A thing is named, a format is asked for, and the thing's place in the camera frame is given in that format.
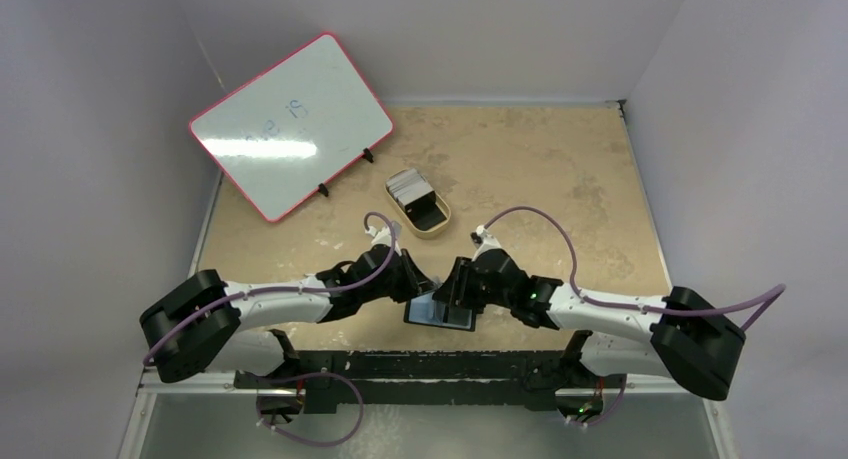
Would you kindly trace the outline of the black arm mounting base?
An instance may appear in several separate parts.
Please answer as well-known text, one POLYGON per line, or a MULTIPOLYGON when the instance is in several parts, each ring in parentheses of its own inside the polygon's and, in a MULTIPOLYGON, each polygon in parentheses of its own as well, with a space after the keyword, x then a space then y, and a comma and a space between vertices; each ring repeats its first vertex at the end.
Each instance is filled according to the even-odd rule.
POLYGON ((300 389, 310 414, 363 400, 381 405, 521 406, 592 417, 603 396, 625 384, 578 361, 579 333, 562 351, 296 351, 285 340, 283 365, 264 376, 239 372, 239 389, 300 389))

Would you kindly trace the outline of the black leather card holder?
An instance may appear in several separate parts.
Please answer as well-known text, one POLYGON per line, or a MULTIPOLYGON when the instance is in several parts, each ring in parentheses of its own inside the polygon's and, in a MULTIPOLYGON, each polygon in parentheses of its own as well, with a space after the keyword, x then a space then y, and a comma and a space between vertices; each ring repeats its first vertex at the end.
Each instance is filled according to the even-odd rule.
POLYGON ((406 303, 403 320, 407 324, 473 332, 476 315, 473 310, 433 299, 428 292, 406 303))

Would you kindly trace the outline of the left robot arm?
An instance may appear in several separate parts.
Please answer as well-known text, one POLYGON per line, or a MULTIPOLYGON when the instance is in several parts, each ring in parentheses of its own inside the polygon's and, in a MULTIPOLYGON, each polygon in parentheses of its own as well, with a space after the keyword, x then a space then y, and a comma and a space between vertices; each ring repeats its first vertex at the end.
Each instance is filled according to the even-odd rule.
POLYGON ((251 285, 201 270, 141 314, 149 347, 142 362, 162 382, 177 383, 223 359, 255 329, 338 321, 371 301, 406 303, 437 287, 407 250, 387 245, 293 282, 251 285))

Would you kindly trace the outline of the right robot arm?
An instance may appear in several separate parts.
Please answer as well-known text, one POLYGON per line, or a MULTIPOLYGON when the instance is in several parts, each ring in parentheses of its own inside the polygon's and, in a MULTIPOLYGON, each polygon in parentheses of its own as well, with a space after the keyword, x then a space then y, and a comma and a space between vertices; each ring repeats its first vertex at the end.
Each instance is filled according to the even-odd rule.
POLYGON ((745 332, 699 294, 675 286, 666 296, 574 292, 563 280, 529 275, 503 250, 455 261, 434 300, 481 312, 507 309, 532 328, 586 331, 561 371, 576 386, 610 375, 667 377, 710 400, 728 397, 745 332))

